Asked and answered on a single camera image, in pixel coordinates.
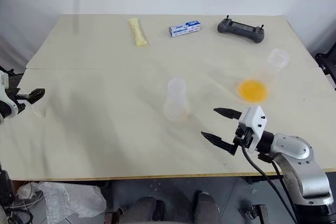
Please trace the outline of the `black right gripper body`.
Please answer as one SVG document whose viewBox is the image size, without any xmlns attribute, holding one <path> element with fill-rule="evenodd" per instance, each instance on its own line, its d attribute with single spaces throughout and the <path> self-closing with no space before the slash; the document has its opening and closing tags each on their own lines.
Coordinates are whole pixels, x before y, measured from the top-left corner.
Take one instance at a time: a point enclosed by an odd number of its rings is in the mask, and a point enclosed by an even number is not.
<svg viewBox="0 0 336 224">
<path fill-rule="evenodd" d="M 246 149 L 250 148 L 251 143 L 254 139 L 253 135 L 254 132 L 252 128 L 238 126 L 233 140 L 234 147 L 232 155 L 235 155 L 239 146 L 244 147 Z"/>
</svg>

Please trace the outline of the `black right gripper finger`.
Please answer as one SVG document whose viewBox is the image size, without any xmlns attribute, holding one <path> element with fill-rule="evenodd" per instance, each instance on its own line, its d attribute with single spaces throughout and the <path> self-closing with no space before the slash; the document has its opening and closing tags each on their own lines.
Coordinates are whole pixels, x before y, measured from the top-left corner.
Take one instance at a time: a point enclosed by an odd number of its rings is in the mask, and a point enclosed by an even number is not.
<svg viewBox="0 0 336 224">
<path fill-rule="evenodd" d="M 219 136 L 211 133 L 201 131 L 201 134 L 213 145 L 227 151 L 228 153 L 230 153 L 230 155 L 235 155 L 237 151 L 237 145 L 227 143 L 223 141 Z"/>
<path fill-rule="evenodd" d="M 213 109 L 215 112 L 217 112 L 218 114 L 229 118 L 229 119 L 236 119 L 239 120 L 240 116 L 241 116 L 241 112 L 233 110 L 233 109 L 228 109 L 228 108 L 214 108 Z"/>
</svg>

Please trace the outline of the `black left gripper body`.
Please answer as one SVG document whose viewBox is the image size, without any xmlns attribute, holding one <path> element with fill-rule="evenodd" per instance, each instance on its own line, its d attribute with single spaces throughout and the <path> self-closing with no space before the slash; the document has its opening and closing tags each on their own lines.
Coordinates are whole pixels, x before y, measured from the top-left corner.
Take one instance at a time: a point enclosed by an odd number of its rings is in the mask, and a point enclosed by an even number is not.
<svg viewBox="0 0 336 224">
<path fill-rule="evenodd" d="M 26 100 L 27 95 L 19 95 L 19 88 L 4 89 L 4 115 L 17 115 L 25 110 L 26 104 L 20 103 Z"/>
</svg>

